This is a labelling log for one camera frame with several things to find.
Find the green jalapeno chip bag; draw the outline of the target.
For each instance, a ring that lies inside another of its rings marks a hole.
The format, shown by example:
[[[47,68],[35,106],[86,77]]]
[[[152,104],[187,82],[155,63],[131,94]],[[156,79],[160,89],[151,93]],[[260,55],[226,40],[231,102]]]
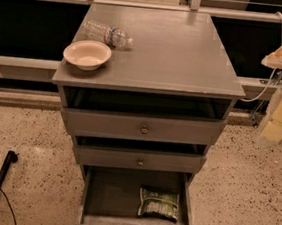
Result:
[[[138,216],[161,216],[176,222],[179,215],[180,194],[175,191],[143,185],[139,190]]]

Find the grey wooden drawer cabinet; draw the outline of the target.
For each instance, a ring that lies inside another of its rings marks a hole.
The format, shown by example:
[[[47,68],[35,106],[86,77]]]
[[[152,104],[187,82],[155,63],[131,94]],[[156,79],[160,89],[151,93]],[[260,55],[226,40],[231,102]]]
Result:
[[[179,119],[226,121],[244,95],[210,16],[94,4],[89,19],[133,37],[131,50],[114,50],[98,69],[80,70],[66,60],[53,76],[62,108]],[[73,136],[77,146],[205,155],[205,144]]]

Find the grey top drawer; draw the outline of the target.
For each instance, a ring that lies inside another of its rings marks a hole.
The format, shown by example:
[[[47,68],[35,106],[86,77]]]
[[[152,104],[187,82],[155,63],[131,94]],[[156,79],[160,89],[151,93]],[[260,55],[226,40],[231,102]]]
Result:
[[[62,108],[68,134],[168,143],[214,144],[225,121],[179,119]]]

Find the grey middle drawer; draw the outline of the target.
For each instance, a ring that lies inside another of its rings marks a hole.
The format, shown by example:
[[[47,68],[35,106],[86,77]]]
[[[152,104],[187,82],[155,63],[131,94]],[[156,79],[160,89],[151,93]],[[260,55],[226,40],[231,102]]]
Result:
[[[207,159],[205,155],[92,146],[74,147],[74,155],[82,165],[195,174]]]

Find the grey open bottom drawer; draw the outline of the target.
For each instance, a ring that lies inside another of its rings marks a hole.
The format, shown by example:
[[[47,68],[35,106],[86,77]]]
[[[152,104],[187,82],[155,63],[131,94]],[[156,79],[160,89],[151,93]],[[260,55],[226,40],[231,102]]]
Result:
[[[186,173],[94,167],[86,176],[75,225],[193,225],[189,177]],[[143,185],[179,195],[176,221],[138,215]]]

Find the white paper bowl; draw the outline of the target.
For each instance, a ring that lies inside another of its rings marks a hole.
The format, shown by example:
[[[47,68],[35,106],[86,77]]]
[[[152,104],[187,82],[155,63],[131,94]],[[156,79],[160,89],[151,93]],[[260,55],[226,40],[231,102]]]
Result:
[[[93,40],[76,41],[65,48],[63,54],[68,63],[86,71],[98,69],[112,56],[106,44]]]

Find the clear plastic water bottle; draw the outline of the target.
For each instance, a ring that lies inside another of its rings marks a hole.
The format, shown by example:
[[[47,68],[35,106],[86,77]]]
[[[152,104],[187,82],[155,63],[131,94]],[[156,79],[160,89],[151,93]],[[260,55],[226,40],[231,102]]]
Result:
[[[132,38],[124,30],[117,27],[111,27],[95,20],[88,20],[84,23],[84,31],[88,37],[105,43],[107,46],[125,50],[132,48]]]

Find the metal railing frame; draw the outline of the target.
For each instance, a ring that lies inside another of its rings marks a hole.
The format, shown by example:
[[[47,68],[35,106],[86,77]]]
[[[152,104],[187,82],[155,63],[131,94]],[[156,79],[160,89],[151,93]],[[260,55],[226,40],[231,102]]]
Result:
[[[282,21],[282,0],[0,0],[0,24],[8,22],[8,13],[16,13],[20,27],[10,28],[11,38],[33,29],[43,32],[40,47],[27,41],[28,48],[11,48],[0,42],[0,78],[19,81],[50,82],[68,45],[84,18],[85,10],[96,2],[129,4],[146,8],[183,10],[204,9],[216,20],[251,13],[255,21],[271,25]]]

